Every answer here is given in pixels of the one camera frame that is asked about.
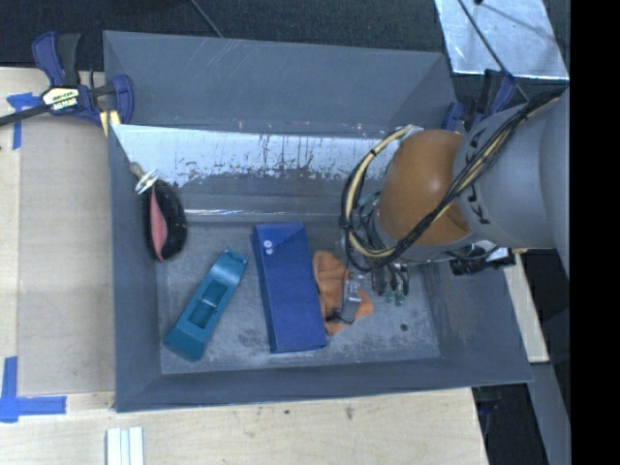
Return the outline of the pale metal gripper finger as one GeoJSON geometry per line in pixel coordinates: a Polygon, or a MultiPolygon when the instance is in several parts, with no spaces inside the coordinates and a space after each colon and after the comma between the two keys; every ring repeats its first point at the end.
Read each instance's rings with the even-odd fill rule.
{"type": "Polygon", "coordinates": [[[362,283],[360,278],[351,278],[344,282],[340,302],[340,320],[344,323],[350,324],[356,318],[358,308],[362,303],[362,283]]]}

